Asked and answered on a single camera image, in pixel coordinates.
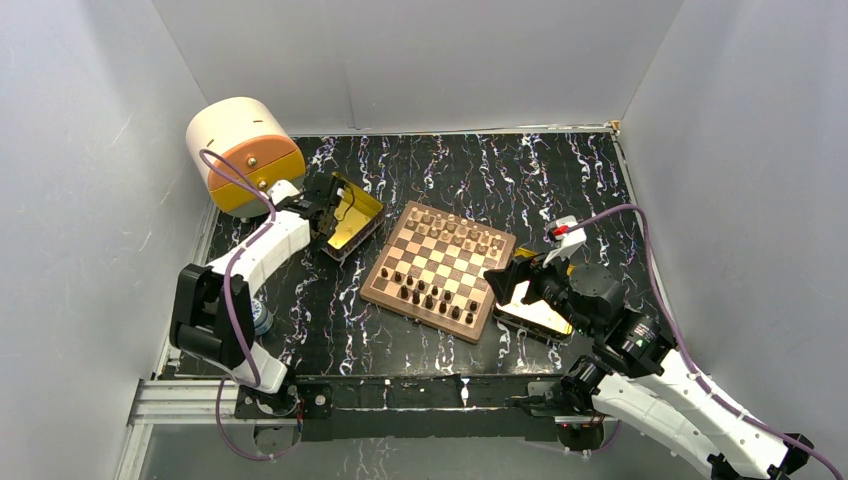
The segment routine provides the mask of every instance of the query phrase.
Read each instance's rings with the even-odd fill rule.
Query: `table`
[[[588,341],[571,345],[528,338],[495,321],[479,344],[417,324],[359,298],[358,290],[406,203],[415,200],[487,223],[536,251],[550,248],[547,222],[588,218],[630,201],[609,132],[331,136],[296,139],[307,175],[344,172],[386,206],[385,225],[339,265],[302,251],[266,282],[258,296],[275,317],[261,337],[298,375],[432,376],[552,374],[567,371]],[[221,214],[209,258],[254,231]],[[645,253],[635,215],[625,213],[587,230],[573,262],[606,265],[627,287],[627,301],[656,315],[648,300]],[[173,376],[219,375],[191,357],[166,370]]]

